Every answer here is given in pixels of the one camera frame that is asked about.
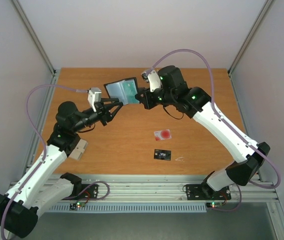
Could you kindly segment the black leather card holder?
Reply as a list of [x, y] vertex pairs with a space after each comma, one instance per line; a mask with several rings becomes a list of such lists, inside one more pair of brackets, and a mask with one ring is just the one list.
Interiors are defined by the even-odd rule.
[[130, 78], [125, 78], [119, 81], [115, 82], [110, 82], [104, 84], [104, 88], [110, 98], [118, 98], [120, 102], [123, 102], [124, 105], [128, 105], [125, 103], [125, 97], [124, 97], [124, 91], [122, 87], [122, 83], [125, 80], [130, 80], [133, 79], [135, 80], [136, 87], [137, 87], [137, 78], [136, 77], [130, 77]]

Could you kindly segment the red white credit card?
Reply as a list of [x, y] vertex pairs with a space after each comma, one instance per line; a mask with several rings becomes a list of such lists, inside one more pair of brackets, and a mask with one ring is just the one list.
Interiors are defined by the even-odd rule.
[[162, 141], [162, 140], [167, 140], [167, 139], [172, 138], [172, 135], [169, 129], [155, 131], [154, 136], [155, 136], [156, 141]]

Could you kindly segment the black VIP credit card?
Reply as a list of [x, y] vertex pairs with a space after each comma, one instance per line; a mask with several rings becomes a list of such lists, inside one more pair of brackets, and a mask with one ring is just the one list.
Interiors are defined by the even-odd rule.
[[171, 160], [171, 151], [163, 149], [154, 149], [154, 159], [156, 160]]

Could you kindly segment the green credit card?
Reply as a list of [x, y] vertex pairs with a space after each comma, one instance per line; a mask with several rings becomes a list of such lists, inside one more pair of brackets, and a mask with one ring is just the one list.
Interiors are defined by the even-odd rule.
[[133, 79], [125, 80], [122, 83], [122, 87], [124, 91], [125, 103], [138, 104], [139, 101], [135, 98], [135, 95], [137, 94], [137, 87], [135, 80]]

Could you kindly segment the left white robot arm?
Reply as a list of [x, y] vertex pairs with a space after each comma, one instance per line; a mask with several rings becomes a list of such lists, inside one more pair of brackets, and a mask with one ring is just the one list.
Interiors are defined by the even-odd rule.
[[12, 188], [0, 194], [0, 235], [3, 240], [10, 234], [19, 238], [28, 236], [40, 216], [51, 206], [60, 200], [77, 199], [85, 192], [82, 179], [68, 172], [46, 190], [40, 189], [83, 142], [79, 133], [88, 132], [97, 122], [107, 125], [122, 107], [123, 103], [117, 98], [102, 98], [84, 111], [79, 111], [72, 101], [60, 104], [56, 124], [43, 152]]

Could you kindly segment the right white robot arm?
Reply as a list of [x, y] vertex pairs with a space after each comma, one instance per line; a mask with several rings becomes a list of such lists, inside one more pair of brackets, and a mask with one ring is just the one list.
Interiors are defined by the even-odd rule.
[[205, 127], [231, 154], [233, 163], [210, 173], [201, 183], [200, 193], [209, 200], [232, 184], [246, 186], [263, 165], [270, 146], [257, 143], [236, 127], [200, 87], [188, 87], [179, 68], [169, 65], [142, 74], [149, 87], [139, 87], [135, 98], [150, 110], [158, 105], [174, 106]]

